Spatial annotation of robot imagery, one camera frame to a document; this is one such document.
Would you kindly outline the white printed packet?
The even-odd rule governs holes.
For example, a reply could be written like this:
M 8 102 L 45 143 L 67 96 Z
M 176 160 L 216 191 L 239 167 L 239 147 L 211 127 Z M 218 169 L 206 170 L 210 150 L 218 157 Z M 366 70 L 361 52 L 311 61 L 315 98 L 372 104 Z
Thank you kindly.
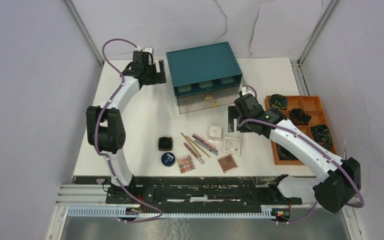
M 226 136 L 223 142 L 222 152 L 235 156 L 241 155 L 242 140 L 236 137 Z

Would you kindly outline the white cube box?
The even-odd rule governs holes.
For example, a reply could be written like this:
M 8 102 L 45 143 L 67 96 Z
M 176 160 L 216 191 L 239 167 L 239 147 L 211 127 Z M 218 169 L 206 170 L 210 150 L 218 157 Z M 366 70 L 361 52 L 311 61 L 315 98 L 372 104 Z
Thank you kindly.
M 209 127 L 209 130 L 208 130 L 208 139 L 210 141 L 220 142 L 222 139 L 222 133 L 223 133 L 223 130 L 221 126 L 212 125 Z

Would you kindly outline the clear acrylic drawer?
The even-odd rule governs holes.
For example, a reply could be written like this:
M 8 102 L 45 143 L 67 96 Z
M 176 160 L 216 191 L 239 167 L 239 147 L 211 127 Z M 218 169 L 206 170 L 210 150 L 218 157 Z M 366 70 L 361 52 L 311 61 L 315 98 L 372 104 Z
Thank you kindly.
M 179 92 L 174 89 L 178 111 L 186 114 L 224 105 L 230 105 L 239 97 L 240 86 L 245 84 L 244 78 L 228 77 L 224 80 L 212 81 L 212 86 L 201 88 L 198 83 L 190 86 L 189 91 Z

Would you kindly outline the brown square blush compact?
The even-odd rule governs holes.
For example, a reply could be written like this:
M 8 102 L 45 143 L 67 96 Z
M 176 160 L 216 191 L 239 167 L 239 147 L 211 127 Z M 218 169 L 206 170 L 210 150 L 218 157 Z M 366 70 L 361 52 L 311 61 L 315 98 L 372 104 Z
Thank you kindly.
M 223 173 L 227 173 L 231 170 L 237 169 L 238 165 L 236 164 L 233 156 L 231 154 L 221 157 L 217 160 L 220 165 L 220 168 Z

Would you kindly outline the black square powder compact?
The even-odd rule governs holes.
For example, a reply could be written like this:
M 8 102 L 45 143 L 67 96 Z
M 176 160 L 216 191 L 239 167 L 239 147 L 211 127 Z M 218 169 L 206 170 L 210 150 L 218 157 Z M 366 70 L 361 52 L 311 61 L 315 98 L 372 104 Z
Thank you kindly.
M 173 149 L 173 138 L 171 136 L 159 137 L 157 147 L 161 152 L 171 151 Z

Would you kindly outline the eyeshadow palette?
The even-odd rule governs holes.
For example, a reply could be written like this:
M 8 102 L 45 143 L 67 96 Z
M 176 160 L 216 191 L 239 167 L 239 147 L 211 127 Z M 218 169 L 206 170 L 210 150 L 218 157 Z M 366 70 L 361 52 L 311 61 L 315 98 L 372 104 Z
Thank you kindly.
M 176 163 L 181 174 L 189 173 L 196 169 L 193 159 L 190 155 L 178 158 Z

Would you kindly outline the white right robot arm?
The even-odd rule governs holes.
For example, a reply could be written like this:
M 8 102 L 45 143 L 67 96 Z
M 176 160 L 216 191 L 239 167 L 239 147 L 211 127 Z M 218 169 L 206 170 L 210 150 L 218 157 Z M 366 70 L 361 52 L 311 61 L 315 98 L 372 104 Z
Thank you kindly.
M 238 127 L 248 130 L 280 145 L 307 166 L 313 177 L 282 177 L 269 189 L 269 199 L 282 204 L 288 198 L 312 199 L 331 213 L 344 206 L 363 208 L 361 193 L 361 165 L 350 157 L 343 159 L 325 149 L 304 134 L 278 109 L 267 110 L 251 93 L 234 100 L 238 110 Z

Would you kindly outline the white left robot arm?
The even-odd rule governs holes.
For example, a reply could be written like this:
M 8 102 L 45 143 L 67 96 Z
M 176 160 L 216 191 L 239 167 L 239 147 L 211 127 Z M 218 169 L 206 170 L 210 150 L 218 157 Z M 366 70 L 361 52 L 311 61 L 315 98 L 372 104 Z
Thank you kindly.
M 166 82 L 164 61 L 154 60 L 154 49 L 137 49 L 132 54 L 132 61 L 122 71 L 118 86 L 100 105 L 89 106 L 86 110 L 87 141 L 106 160 L 111 182 L 121 186 L 118 197 L 127 204 L 136 200 L 138 191 L 130 185 L 133 174 L 123 151 L 126 130 L 122 113 L 143 86 Z

